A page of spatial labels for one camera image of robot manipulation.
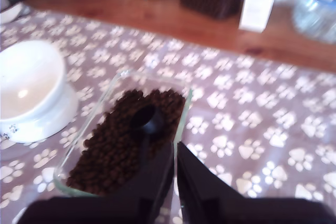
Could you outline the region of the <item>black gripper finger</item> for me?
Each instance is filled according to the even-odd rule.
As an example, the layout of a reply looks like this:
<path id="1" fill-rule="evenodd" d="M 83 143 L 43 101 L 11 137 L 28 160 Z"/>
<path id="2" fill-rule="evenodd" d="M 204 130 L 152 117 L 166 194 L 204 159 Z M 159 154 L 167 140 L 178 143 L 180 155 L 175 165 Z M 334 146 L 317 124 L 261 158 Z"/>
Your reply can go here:
<path id="1" fill-rule="evenodd" d="M 174 146 L 166 143 L 154 159 L 149 160 L 110 198 L 113 208 L 151 208 L 159 197 L 173 165 Z"/>
<path id="2" fill-rule="evenodd" d="M 187 209 L 223 209 L 246 199 L 213 174 L 182 142 L 177 144 L 177 183 Z"/>

